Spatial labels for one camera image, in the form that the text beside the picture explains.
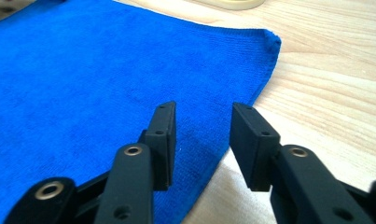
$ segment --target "wooden table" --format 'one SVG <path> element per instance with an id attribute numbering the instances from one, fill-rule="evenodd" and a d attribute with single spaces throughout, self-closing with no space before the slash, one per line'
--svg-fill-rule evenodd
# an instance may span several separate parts
<path id="1" fill-rule="evenodd" d="M 283 41 L 254 107 L 282 144 L 313 150 L 339 180 L 376 179 L 376 0 L 266 0 L 228 11 L 190 0 L 122 0 L 210 26 L 266 28 Z M 246 188 L 229 151 L 185 223 L 274 223 L 269 193 Z"/>

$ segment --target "white object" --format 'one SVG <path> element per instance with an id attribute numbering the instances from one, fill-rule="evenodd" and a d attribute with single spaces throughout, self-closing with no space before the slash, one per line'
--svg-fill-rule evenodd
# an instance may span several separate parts
<path id="1" fill-rule="evenodd" d="M 264 0 L 196 0 L 215 7 L 230 10 L 246 10 L 260 6 Z"/>

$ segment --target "metal screw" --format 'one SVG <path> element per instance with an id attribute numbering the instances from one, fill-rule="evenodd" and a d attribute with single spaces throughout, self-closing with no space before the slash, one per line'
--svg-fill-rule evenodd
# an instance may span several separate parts
<path id="1" fill-rule="evenodd" d="M 305 150 L 298 148 L 298 147 L 290 148 L 289 152 L 292 155 L 297 156 L 297 157 L 307 157 L 309 155 Z"/>
<path id="2" fill-rule="evenodd" d="M 124 154 L 128 156 L 136 156 L 138 154 L 141 154 L 142 149 L 140 147 L 129 147 L 124 150 Z"/>
<path id="3" fill-rule="evenodd" d="M 36 191 L 35 197 L 38 200 L 47 200 L 56 197 L 63 191 L 63 183 L 60 181 L 50 182 Z"/>

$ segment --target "blue towel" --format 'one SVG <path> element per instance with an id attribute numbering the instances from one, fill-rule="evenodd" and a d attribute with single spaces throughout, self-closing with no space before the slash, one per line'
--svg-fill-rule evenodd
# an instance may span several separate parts
<path id="1" fill-rule="evenodd" d="M 281 41 L 112 1 L 38 0 L 0 21 L 0 222 L 34 183 L 80 185 L 176 101 L 174 184 L 156 223 L 179 223 L 228 148 L 232 102 L 253 104 Z"/>

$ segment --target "light wood surface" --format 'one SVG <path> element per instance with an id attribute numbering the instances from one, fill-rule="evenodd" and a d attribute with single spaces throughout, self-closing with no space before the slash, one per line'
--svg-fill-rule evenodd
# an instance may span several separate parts
<path id="1" fill-rule="evenodd" d="M 123 0 L 211 26 L 266 28 L 283 41 L 254 107 L 282 144 L 313 150 L 338 179 L 376 179 L 376 0 L 266 0 L 227 11 L 190 0 Z M 269 193 L 246 188 L 229 152 L 185 223 L 274 223 Z"/>

